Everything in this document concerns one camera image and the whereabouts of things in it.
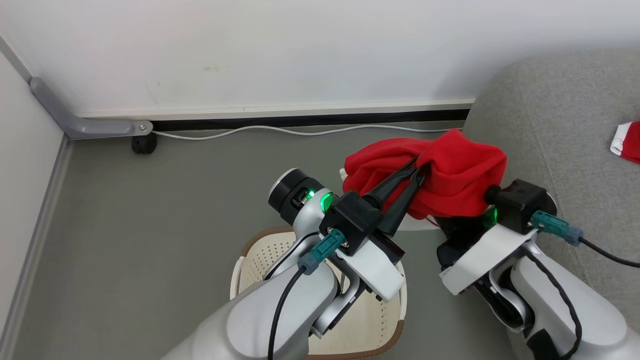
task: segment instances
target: gray fabric upholstery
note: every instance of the gray fabric upholstery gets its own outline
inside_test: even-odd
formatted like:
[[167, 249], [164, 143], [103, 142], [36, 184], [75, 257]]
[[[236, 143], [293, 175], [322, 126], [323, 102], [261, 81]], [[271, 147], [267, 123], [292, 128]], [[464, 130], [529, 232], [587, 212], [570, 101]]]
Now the gray fabric upholstery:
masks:
[[[640, 261], [640, 165], [609, 151], [616, 126], [637, 120], [640, 50], [602, 50], [508, 68], [477, 99], [463, 132], [507, 154], [503, 185], [521, 178], [544, 186], [559, 215], [583, 228], [585, 238]], [[559, 238], [542, 236], [541, 246], [640, 332], [638, 269]], [[520, 358], [531, 358], [522, 344], [514, 348]]]

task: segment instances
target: gray metal bracket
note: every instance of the gray metal bracket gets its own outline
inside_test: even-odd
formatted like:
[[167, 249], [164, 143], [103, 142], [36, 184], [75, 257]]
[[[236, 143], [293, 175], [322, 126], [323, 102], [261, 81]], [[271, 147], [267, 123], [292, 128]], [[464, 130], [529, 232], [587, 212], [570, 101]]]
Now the gray metal bracket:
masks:
[[42, 79], [31, 79], [29, 87], [70, 139], [143, 136], [154, 128], [149, 121], [83, 119], [72, 114]]

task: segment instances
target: beige plastic basket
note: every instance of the beige plastic basket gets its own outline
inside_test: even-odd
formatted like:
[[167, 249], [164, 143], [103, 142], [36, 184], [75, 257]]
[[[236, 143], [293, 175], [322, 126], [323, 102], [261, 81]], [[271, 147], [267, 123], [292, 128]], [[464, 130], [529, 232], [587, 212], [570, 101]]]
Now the beige plastic basket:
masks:
[[[290, 227], [264, 231], [251, 239], [242, 251], [231, 277], [230, 298], [261, 281], [267, 269], [296, 240]], [[329, 264], [338, 279], [342, 273]], [[398, 262], [397, 269], [404, 275]], [[343, 288], [348, 286], [344, 279]], [[342, 320], [320, 340], [309, 337], [308, 360], [350, 360], [378, 356], [392, 348], [404, 325], [406, 284], [388, 304], [364, 292]]]

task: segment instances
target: teal connector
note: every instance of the teal connector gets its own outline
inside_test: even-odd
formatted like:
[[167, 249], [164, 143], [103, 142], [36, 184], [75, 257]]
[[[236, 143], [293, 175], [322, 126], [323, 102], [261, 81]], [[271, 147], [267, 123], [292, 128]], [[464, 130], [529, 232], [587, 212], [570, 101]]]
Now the teal connector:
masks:
[[549, 233], [563, 238], [573, 246], [580, 245], [579, 238], [582, 230], [569, 226], [569, 223], [544, 211], [536, 211], [531, 218], [531, 224], [543, 233]]
[[305, 275], [311, 275], [320, 263], [333, 254], [344, 241], [345, 237], [342, 231], [333, 229], [311, 249], [311, 252], [306, 253], [298, 260], [298, 268], [304, 266]]

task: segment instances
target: caster wheel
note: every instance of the caster wheel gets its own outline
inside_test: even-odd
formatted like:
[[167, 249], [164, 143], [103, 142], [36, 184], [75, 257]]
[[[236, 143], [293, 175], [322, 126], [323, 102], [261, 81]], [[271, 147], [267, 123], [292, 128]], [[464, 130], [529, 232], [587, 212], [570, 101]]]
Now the caster wheel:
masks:
[[151, 154], [158, 145], [158, 136], [154, 133], [131, 138], [131, 150], [136, 154]]

